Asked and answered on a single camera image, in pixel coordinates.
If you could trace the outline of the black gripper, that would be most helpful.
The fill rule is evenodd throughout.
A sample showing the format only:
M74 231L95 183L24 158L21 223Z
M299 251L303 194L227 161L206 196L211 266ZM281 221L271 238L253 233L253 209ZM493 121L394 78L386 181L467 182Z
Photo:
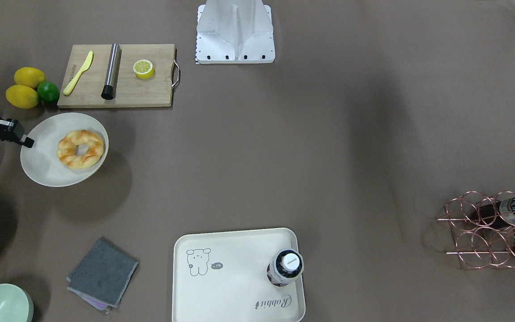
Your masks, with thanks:
M17 119L0 118L0 141L12 141L26 148L34 145L34 140L25 136L25 130Z

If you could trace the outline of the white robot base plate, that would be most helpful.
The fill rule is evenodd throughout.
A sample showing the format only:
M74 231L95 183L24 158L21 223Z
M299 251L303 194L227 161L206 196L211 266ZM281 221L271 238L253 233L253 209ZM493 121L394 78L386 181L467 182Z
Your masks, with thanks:
M197 64L269 64L276 59L270 6L261 0L207 0L198 6Z

